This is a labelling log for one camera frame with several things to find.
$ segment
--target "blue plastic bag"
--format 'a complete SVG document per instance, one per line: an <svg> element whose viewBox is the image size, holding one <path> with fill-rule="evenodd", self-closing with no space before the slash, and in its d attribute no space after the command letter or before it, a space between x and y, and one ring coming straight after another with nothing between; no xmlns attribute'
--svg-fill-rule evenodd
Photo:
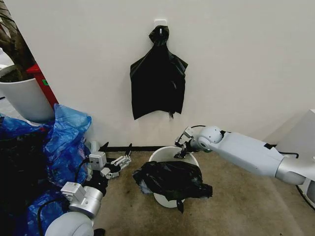
<svg viewBox="0 0 315 236"><path fill-rule="evenodd" d="M62 187L67 181L74 181L75 172L82 160L89 155L85 148L84 133L91 125L92 118L83 112L55 104L55 124L49 135L50 141L44 147L48 164L48 179ZM81 168L78 182L86 178Z"/></svg>
<svg viewBox="0 0 315 236"><path fill-rule="evenodd" d="M2 116L0 117L0 139L11 139L36 131L44 132L52 127L52 122L40 126L32 126L23 120Z"/></svg>
<svg viewBox="0 0 315 236"><path fill-rule="evenodd" d="M28 207L24 217L21 217L19 220L26 219L27 226L21 221L17 222L20 226L14 232L15 235L24 235L24 236L39 236L38 228L38 210L41 205L50 201L53 201L45 206L43 206L40 212L40 222L43 233L46 232L48 226L58 217L63 215L68 211L68 201L64 198L58 189L48 189L41 196L39 196L31 206Z"/></svg>

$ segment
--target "hanging black trash bag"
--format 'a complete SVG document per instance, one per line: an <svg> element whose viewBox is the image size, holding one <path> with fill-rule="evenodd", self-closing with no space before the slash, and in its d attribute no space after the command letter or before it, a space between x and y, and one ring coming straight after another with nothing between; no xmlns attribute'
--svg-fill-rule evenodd
<svg viewBox="0 0 315 236"><path fill-rule="evenodd" d="M199 167L187 162L150 161L132 175L142 193L158 193L169 201L176 200L181 213L184 212L183 199L212 196L212 187L202 182Z"/></svg>
<svg viewBox="0 0 315 236"><path fill-rule="evenodd" d="M130 67L132 112L138 119L153 111L182 113L186 62L169 52L167 26L157 26L149 35L152 49Z"/></svg>

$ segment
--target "baseboard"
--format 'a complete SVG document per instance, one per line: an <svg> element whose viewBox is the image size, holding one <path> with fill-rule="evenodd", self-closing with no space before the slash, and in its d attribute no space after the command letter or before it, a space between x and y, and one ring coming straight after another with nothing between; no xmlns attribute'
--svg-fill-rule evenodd
<svg viewBox="0 0 315 236"><path fill-rule="evenodd" d="M132 151L156 151L164 146L132 147ZM106 151L126 151L128 147L107 147Z"/></svg>

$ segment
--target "white trash bin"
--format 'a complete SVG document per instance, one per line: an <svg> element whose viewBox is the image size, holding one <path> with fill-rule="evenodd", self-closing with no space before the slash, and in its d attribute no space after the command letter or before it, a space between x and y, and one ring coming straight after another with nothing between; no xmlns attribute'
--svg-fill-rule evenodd
<svg viewBox="0 0 315 236"><path fill-rule="evenodd" d="M196 158L191 155L187 154L184 159L174 158L174 155L180 152L182 149L180 147L162 147L156 150L150 157L149 161L156 161L156 162L163 162L163 161L183 161L199 167L199 164ZM154 193L154 197L158 203L160 203L164 207L168 208L175 208L177 207L176 201L171 200L168 201L163 195Z"/></svg>

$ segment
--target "white wall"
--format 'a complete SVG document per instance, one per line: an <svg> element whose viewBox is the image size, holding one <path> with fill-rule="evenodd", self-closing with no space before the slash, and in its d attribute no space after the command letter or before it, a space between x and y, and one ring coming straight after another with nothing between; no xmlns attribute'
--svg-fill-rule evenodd
<svg viewBox="0 0 315 236"><path fill-rule="evenodd" d="M313 0L6 0L60 103L89 113L111 146L172 145L188 125L277 142L315 106ZM181 115L137 121L129 66L167 18L169 50L189 63Z"/></svg>

